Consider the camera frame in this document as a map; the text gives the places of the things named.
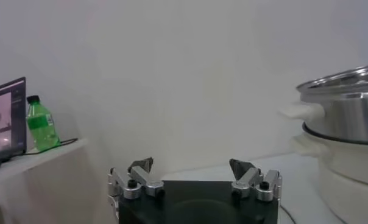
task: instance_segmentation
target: stainless steel pot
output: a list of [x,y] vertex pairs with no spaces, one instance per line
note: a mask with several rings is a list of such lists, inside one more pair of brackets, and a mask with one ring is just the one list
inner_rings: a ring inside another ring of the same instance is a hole
[[321,138],[368,144],[368,66],[297,87],[300,102],[280,110],[305,121],[310,134]]

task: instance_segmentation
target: green bottle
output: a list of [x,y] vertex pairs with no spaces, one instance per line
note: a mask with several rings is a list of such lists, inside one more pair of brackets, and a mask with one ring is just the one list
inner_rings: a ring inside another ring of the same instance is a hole
[[27,115],[27,124],[34,138],[35,147],[44,151],[60,145],[60,139],[55,132],[54,121],[50,111],[42,106],[39,96],[27,97],[30,104]]

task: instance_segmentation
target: laptop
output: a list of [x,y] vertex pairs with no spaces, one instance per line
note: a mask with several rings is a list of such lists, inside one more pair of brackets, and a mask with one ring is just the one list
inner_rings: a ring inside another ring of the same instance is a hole
[[26,152],[26,78],[0,85],[0,162]]

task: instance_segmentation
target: white table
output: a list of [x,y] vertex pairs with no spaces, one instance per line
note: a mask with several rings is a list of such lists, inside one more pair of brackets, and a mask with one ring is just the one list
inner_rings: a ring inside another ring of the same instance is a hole
[[[318,167],[316,159],[296,154],[275,156],[251,161],[263,172],[279,170],[283,176],[281,204],[298,224],[343,224],[321,200],[318,192]],[[165,175],[163,180],[233,181],[228,164],[204,169],[186,170]],[[282,211],[281,224],[291,223]]]
[[100,183],[86,139],[0,167],[0,224],[92,223]]

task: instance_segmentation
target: power cord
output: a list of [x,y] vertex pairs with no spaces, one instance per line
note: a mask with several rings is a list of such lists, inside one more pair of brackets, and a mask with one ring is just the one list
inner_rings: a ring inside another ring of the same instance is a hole
[[293,218],[293,216],[291,215],[291,213],[289,213],[289,211],[283,206],[283,205],[280,205],[280,207],[282,208],[282,210],[287,213],[288,217],[291,219],[291,221],[293,222],[293,224],[297,224],[295,219]]
[[77,140],[79,140],[79,139],[78,138],[71,138],[71,139],[68,139],[68,140],[65,140],[65,141],[61,141],[60,145],[45,149],[43,151],[34,152],[34,153],[25,153],[25,154],[21,154],[21,155],[18,155],[18,156],[32,156],[32,155],[41,154],[41,153],[44,153],[44,152],[46,152],[50,149],[54,149],[54,148],[61,147],[61,146],[64,146],[64,145],[72,144],[73,142],[76,142]]

